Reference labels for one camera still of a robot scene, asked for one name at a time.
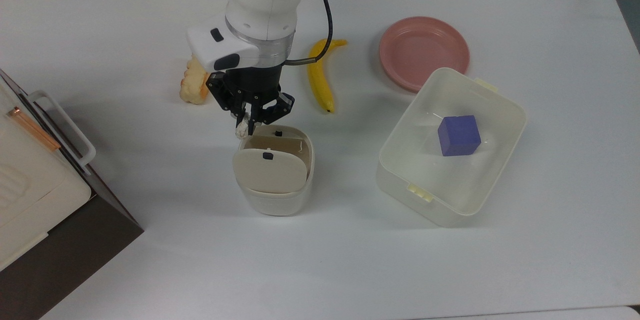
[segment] small white object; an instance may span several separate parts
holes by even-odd
[[[233,156],[233,172],[256,211],[293,215],[309,198],[315,157],[313,144],[302,131],[260,126],[240,143]]]
[[[482,143],[468,156],[442,156],[443,117],[474,115]],[[438,69],[380,151],[376,182],[435,224],[453,227],[477,213],[526,125],[524,110],[453,69]]]
[[[249,115],[245,113],[242,121],[235,127],[235,137],[244,140],[249,136]]]

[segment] black button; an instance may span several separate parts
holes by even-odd
[[[233,55],[224,56],[213,64],[213,69],[216,71],[233,69],[240,64],[240,55],[234,53]]]
[[[224,37],[222,37],[222,35],[220,35],[220,31],[218,31],[217,28],[211,30],[211,37],[213,37],[216,42],[220,42],[225,39]]]

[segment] bread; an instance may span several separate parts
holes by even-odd
[[[184,78],[180,81],[180,98],[195,105],[204,103],[209,92],[205,84],[209,75],[198,59],[191,55],[191,59],[187,62],[187,71],[184,72]]]

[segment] container handle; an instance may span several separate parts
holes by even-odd
[[[57,110],[60,116],[62,116],[62,119],[64,119],[64,121],[66,121],[66,123],[71,127],[73,132],[75,132],[75,134],[78,135],[78,138],[80,138],[80,140],[84,142],[84,145],[87,148],[87,152],[86,154],[84,154],[84,156],[77,158],[77,162],[80,164],[80,166],[87,165],[89,162],[91,162],[91,160],[94,159],[94,157],[96,157],[96,148],[89,141],[87,136],[85,136],[85,134],[82,133],[82,131],[80,131],[80,128],[76,126],[76,124],[73,122],[71,117],[69,117],[69,115],[67,115],[67,113],[62,109],[60,104],[56,100],[54,100],[51,96],[49,96],[46,92],[44,92],[43,90],[37,90],[37,91],[31,92],[29,96],[27,96],[27,100],[31,101],[32,103],[35,103],[42,97],[45,97],[51,102],[55,110]]]
[[[432,202],[434,200],[434,195],[432,195],[427,190],[424,190],[423,188],[420,188],[420,187],[414,185],[413,183],[410,183],[409,186],[406,189],[409,190],[410,192],[413,192],[414,194],[418,195],[418,197],[426,200],[428,203],[430,203],[430,202]]]

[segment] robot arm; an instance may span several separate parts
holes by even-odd
[[[291,51],[301,0],[229,0],[224,14],[189,28],[189,46],[206,71],[215,100],[247,122],[252,135],[258,123],[288,114],[294,98],[281,92],[282,66]],[[272,101],[276,104],[263,109]],[[251,110],[247,119],[245,107]]]

